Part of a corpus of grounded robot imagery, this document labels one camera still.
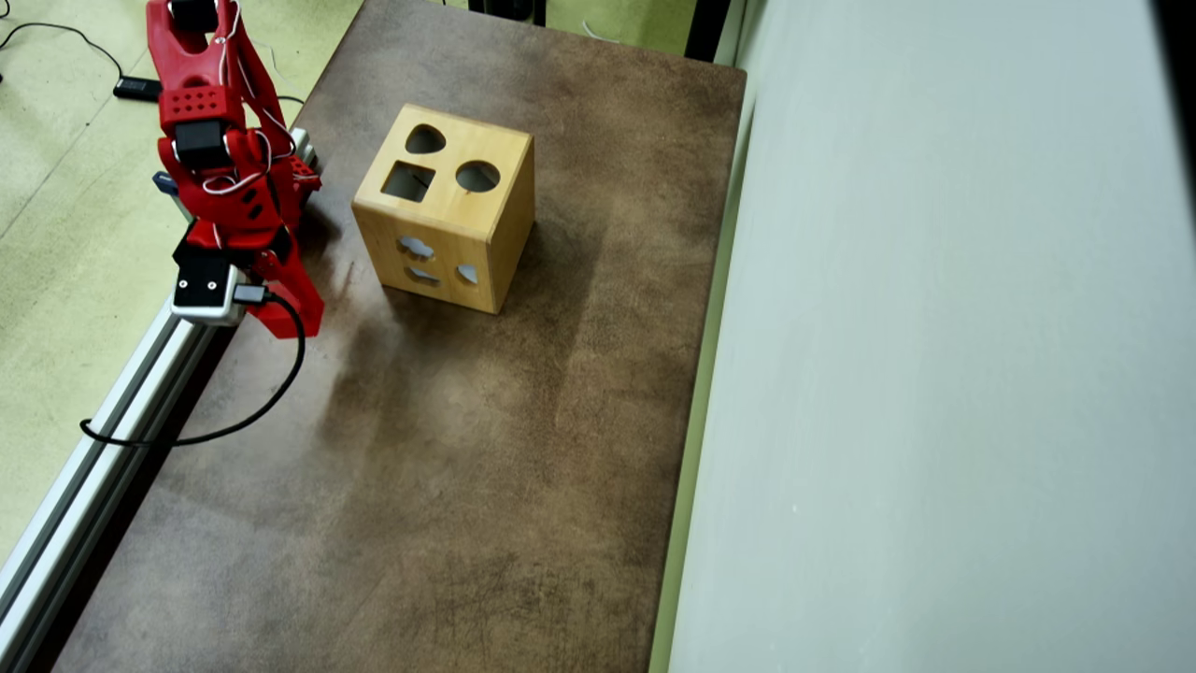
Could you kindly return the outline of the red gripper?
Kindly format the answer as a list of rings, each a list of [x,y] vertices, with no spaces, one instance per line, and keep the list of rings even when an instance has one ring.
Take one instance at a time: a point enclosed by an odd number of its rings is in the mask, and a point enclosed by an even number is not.
[[[173,250],[176,265],[188,261],[225,261],[242,269],[254,268],[266,282],[266,290],[286,299],[295,308],[303,328],[277,302],[254,308],[255,318],[277,339],[294,339],[299,334],[312,339],[321,331],[324,302],[309,277],[293,234],[283,218],[266,218],[264,227],[221,227],[206,218],[193,216],[185,234]]]

